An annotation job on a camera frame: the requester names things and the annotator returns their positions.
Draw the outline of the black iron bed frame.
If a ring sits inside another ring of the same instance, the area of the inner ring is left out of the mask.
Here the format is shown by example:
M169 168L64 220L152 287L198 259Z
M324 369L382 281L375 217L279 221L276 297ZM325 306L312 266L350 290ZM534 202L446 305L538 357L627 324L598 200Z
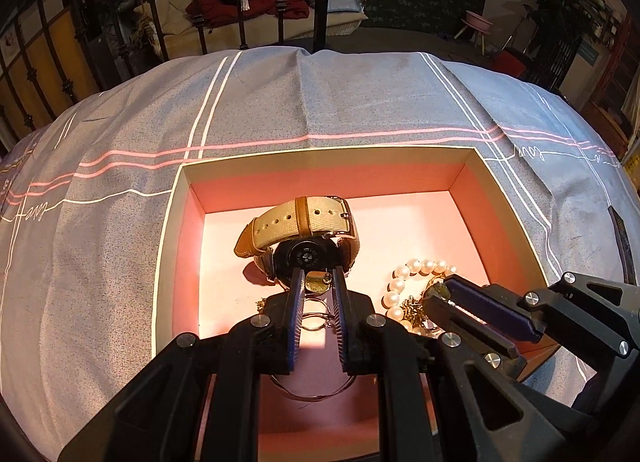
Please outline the black iron bed frame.
M323 48L332 0L314 5L314 47ZM139 27L155 0L1 0L1 146L56 121L70 107L173 58ZM248 0L235 0L239 12Z

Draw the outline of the thin bangle with gold charm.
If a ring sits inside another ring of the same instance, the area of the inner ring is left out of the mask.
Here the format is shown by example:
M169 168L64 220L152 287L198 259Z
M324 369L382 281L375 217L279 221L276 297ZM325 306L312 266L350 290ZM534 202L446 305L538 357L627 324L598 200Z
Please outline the thin bangle with gold charm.
M340 364L336 320L328 295L306 298L294 368L288 375L269 375L284 398L318 404L355 384L356 376L347 375Z

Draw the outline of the white wicker hanging chair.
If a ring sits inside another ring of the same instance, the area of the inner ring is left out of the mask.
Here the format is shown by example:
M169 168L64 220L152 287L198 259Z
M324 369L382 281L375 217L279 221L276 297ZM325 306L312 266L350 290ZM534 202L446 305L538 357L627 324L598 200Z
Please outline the white wicker hanging chair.
M316 0L155 0L134 9L155 53L183 58L204 52L270 46L314 36Z

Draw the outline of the pink small stool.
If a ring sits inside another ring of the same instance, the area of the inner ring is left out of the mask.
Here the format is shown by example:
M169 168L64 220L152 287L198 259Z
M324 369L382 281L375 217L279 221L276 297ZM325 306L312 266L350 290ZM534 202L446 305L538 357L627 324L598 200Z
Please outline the pink small stool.
M485 38L490 34L491 21L472 11L465 12L462 29L454 35L454 40L459 39L467 29L472 29L475 39L480 42L480 52L485 55Z

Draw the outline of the red cloth on chair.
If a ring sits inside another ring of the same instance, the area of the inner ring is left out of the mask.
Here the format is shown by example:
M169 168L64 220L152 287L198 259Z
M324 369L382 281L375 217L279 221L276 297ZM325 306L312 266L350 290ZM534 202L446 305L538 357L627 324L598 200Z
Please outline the red cloth on chair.
M310 6L307 0L283 0L285 20L309 18ZM244 20L261 15L278 15L278 0L248 0L248 9L243 12ZM193 0L186 7L186 15L195 18L201 15L206 27L217 28L239 21L238 8L222 3L221 0Z

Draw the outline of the pale open cardboard box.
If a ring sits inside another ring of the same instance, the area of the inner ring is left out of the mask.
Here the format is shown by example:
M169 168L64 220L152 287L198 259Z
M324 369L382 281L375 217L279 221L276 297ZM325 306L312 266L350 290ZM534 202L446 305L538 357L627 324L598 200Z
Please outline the pale open cardboard box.
M224 334L257 313L259 298L282 292L254 263L235 255L303 232L344 239L352 210L362 245L348 288L385 315L394 269L406 260L448 263L447 273L518 295L548 284L540 253L488 168L465 148L355 147L207 159L180 166L169 197L156 266L154 354L182 332ZM302 351L286 387L329 393L347 381L333 330L302 331ZM377 388L359 376L322 402L293 400L260 381L257 461L337 461L378 451Z

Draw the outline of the grey striped bed sheet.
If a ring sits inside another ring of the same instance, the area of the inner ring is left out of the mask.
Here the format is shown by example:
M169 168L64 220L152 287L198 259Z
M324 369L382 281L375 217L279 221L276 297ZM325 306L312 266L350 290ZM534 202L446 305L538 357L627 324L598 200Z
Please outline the grey striped bed sheet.
M181 167L347 145L471 148L544 274L622 280L639 197L552 93L423 53L178 58L68 108L1 164L1 393L53 460L155 354L155 278Z

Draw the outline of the black phone on bed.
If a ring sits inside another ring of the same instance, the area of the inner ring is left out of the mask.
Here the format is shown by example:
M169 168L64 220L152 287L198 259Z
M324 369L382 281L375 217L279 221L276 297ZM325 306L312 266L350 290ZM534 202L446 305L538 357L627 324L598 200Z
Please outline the black phone on bed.
M608 214L612 220L618 255L620 255L620 263L622 264L623 269L624 282L626 284L636 285L637 274L636 268L634 267L634 256L632 255L632 249L624 219L620 217L620 214L613 206L608 207Z

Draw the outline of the gold earring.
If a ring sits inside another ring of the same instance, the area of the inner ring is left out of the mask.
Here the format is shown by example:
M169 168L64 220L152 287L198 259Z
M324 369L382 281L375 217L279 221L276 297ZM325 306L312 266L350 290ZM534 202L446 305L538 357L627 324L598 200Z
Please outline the gold earring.
M442 281L438 281L430 286L430 293L433 296L438 296L443 299L450 298L450 292L446 284Z
M309 271L305 275L305 291L311 296L326 294L332 287L332 274L326 271Z

